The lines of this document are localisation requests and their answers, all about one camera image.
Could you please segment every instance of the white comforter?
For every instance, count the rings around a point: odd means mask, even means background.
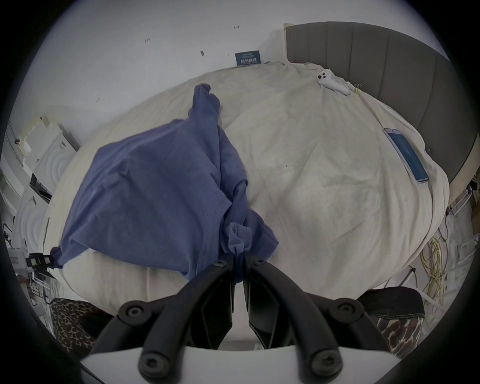
[[[447,177],[411,125],[366,93],[344,96],[319,86],[321,69],[270,63],[221,70],[134,107],[83,145],[68,166],[44,221],[43,250],[58,246],[97,149],[187,117],[194,86],[208,83],[223,107],[219,124],[247,170],[251,208],[279,240],[270,262],[304,291],[329,298],[357,298],[386,281],[439,227]],[[383,128],[399,129],[408,139],[430,177],[427,183],[415,182]],[[174,294],[186,283],[177,272],[93,250],[68,262],[62,274],[76,293],[110,313],[129,300]],[[245,319],[238,315],[241,302],[236,306],[236,316]],[[247,335],[253,333],[242,325],[231,337]]]

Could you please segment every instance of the gray upholstered headboard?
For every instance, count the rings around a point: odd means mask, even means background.
[[[287,27],[285,34],[290,62],[319,64],[362,84],[362,91],[420,132],[448,181],[455,178],[474,147],[478,127],[450,61],[412,37],[369,24],[300,24]],[[470,179],[479,165],[470,166]]]

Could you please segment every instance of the leopard print cushion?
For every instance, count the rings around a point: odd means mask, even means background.
[[[99,309],[86,301],[53,299],[50,305],[55,338],[79,359],[87,356],[95,343],[80,325],[80,318]]]
[[[418,344],[423,314],[408,316],[371,316],[373,322],[385,337],[392,353],[404,359]]]

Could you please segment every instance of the controller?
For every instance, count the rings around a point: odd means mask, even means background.
[[[317,83],[323,85],[325,88],[343,93],[345,96],[350,95],[350,90],[344,85],[337,83],[333,78],[332,71],[329,69],[325,69],[320,72],[320,74],[317,76]]]

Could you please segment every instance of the wrinkled fabric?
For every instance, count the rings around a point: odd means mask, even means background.
[[[248,208],[240,157],[218,127],[220,102],[195,87],[185,120],[100,148],[70,209],[56,265],[88,248],[187,279],[224,254],[268,259],[278,245]]]

